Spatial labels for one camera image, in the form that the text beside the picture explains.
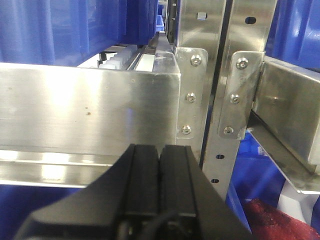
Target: metal angle plate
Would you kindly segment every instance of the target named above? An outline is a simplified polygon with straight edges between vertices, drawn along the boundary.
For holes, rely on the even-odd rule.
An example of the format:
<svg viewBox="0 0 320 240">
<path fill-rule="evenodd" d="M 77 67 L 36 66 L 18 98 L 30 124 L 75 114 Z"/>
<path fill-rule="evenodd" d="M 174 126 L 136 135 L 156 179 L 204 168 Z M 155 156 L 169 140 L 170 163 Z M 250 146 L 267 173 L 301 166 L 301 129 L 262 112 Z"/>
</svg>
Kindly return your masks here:
<svg viewBox="0 0 320 240">
<path fill-rule="evenodd" d="M 264 55 L 259 51 L 238 51 L 232 55 L 219 121 L 220 137 L 245 137 Z"/>
<path fill-rule="evenodd" d="M 320 73 L 265 57 L 254 112 L 310 172 L 320 165 Z"/>
<path fill-rule="evenodd" d="M 320 175 L 309 172 L 254 113 L 248 130 L 298 193 L 320 194 Z"/>
<path fill-rule="evenodd" d="M 177 47 L 175 57 L 181 72 L 181 88 L 177 121 L 178 145 L 191 146 L 197 160 L 203 140 L 203 95 L 208 84 L 208 53 L 201 48 Z"/>
</svg>

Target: blue plastic bin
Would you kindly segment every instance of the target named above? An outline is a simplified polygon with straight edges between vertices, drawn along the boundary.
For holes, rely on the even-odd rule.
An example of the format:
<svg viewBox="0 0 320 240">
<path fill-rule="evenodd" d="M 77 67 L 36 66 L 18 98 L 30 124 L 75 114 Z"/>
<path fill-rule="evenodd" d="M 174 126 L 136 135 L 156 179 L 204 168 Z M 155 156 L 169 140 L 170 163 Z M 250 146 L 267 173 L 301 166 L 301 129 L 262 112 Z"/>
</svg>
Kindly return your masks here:
<svg viewBox="0 0 320 240">
<path fill-rule="evenodd" d="M 320 68 L 320 1 L 278 0 L 266 54 L 303 68 Z"/>
<path fill-rule="evenodd" d="M 164 30 L 165 30 L 164 20 L 162 19 L 162 15 L 158 15 L 156 17 L 156 31 L 160 32 Z"/>
<path fill-rule="evenodd" d="M 158 0 L 0 0 L 0 61 L 77 66 L 118 44 L 147 44 Z"/>
<path fill-rule="evenodd" d="M 13 239 L 32 211 L 78 190 L 77 188 L 0 185 L 0 239 Z"/>
</svg>

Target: stainless steel beam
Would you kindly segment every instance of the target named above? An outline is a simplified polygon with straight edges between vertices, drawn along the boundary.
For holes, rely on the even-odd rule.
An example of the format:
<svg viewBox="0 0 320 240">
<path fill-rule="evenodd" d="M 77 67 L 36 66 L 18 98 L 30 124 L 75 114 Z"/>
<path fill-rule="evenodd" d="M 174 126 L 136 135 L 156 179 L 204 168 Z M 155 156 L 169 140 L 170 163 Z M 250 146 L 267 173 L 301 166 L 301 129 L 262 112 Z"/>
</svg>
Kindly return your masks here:
<svg viewBox="0 0 320 240">
<path fill-rule="evenodd" d="M 177 4 L 174 53 L 181 72 L 177 144 L 191 146 L 199 160 L 226 0 L 181 0 Z M 199 65 L 192 65 L 192 57 L 198 56 Z M 195 94 L 195 102 L 186 100 L 188 94 Z M 191 133 L 183 134 L 184 126 L 190 126 Z"/>
<path fill-rule="evenodd" d="M 237 51 L 264 51 L 276 3 L 277 0 L 235 0 L 232 3 L 220 73 L 215 76 L 218 83 L 203 162 L 204 173 L 222 198 L 227 194 L 240 143 L 238 139 L 224 138 L 218 133 L 231 59 Z"/>
<path fill-rule="evenodd" d="M 0 150 L 0 184 L 83 188 L 118 156 Z"/>
<path fill-rule="evenodd" d="M 0 63 L 0 149 L 120 156 L 131 143 L 159 150 L 175 144 L 181 75 L 165 73 L 165 66 L 160 71 Z M 20 171 L 26 164 L 29 173 L 21 176 L 40 176 L 36 160 L 1 163 L 0 180 L 12 180 L 14 166 Z M 95 161 L 87 167 L 99 168 Z M 74 185 L 77 170 L 86 168 L 72 167 L 74 181 L 68 176 L 62 184 Z"/>
</svg>

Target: metal bracket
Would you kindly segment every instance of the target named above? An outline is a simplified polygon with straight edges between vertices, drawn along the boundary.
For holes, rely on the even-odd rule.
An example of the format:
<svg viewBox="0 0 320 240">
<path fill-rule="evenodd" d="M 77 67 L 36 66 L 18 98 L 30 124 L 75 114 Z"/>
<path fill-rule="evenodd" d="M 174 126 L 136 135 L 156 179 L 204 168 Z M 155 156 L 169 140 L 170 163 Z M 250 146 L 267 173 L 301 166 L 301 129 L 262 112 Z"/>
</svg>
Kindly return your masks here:
<svg viewBox="0 0 320 240">
<path fill-rule="evenodd" d="M 260 51 L 237 51 L 232 55 L 219 121 L 220 137 L 245 137 L 264 55 Z"/>
<path fill-rule="evenodd" d="M 206 116 L 201 116 L 201 103 L 204 84 L 207 81 L 206 69 L 208 52 L 201 48 L 177 47 L 175 57 L 181 72 L 181 88 L 179 98 L 177 144 L 180 139 L 192 139 L 200 133 L 201 122 Z"/>
</svg>

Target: reflective metal surface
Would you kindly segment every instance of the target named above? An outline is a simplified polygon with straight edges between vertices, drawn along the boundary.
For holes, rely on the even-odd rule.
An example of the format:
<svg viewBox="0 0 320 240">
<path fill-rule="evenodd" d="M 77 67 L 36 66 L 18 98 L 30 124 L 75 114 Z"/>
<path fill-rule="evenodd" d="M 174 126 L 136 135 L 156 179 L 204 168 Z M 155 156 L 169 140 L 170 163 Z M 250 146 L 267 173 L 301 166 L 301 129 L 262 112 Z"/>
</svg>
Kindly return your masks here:
<svg viewBox="0 0 320 240">
<path fill-rule="evenodd" d="M 276 3 L 277 0 L 234 0 L 232 3 L 203 162 L 208 179 L 219 179 L 219 183 L 212 185 L 222 198 L 227 194 L 240 143 L 238 139 L 218 134 L 231 58 L 237 51 L 264 51 Z M 246 24 L 247 17 L 255 17 L 255 24 Z"/>
<path fill-rule="evenodd" d="M 320 194 L 320 175 L 310 173 L 254 114 L 248 129 L 298 193 Z"/>
<path fill-rule="evenodd" d="M 155 49 L 153 72 L 180 73 L 176 58 L 172 52 L 164 32 L 158 32 L 158 41 Z"/>
<path fill-rule="evenodd" d="M 120 156 L 176 143 L 180 75 L 0 64 L 4 150 Z"/>
<path fill-rule="evenodd" d="M 0 150 L 0 184 L 82 188 L 118 156 Z"/>
<path fill-rule="evenodd" d="M 320 165 L 320 73 L 265 57 L 253 109 L 314 172 Z"/>
<path fill-rule="evenodd" d="M 226 0 L 181 0 L 177 5 L 177 31 L 174 43 L 182 75 L 180 98 L 182 105 L 179 109 L 179 120 L 195 123 L 195 125 L 190 123 L 192 135 L 188 135 L 188 139 L 182 139 L 185 136 L 180 135 L 177 143 L 191 146 L 197 160 L 200 159 L 204 139 L 225 6 Z M 206 18 L 198 19 L 199 13 L 205 13 Z M 186 58 L 189 57 L 187 48 L 193 49 L 195 58 L 197 55 L 202 58 L 201 64 L 193 63 L 198 64 L 196 68 L 190 64 L 193 56 Z M 203 70 L 200 71 L 198 68 L 204 65 L 207 65 L 207 68 L 204 69 L 203 75 Z M 197 98 L 192 106 L 185 105 L 185 100 L 182 98 L 188 92 L 196 92 Z"/>
<path fill-rule="evenodd" d="M 191 146 L 197 161 L 200 160 L 203 143 L 206 114 L 203 114 L 203 104 L 208 94 L 208 78 L 206 69 L 208 53 L 204 49 L 177 47 L 175 57 L 181 71 L 181 88 L 178 110 L 177 145 Z M 191 131 L 185 134 L 183 126 L 190 126 Z"/>
<path fill-rule="evenodd" d="M 259 51 L 237 51 L 232 55 L 218 128 L 220 137 L 245 137 L 263 57 L 264 53 Z"/>
</svg>

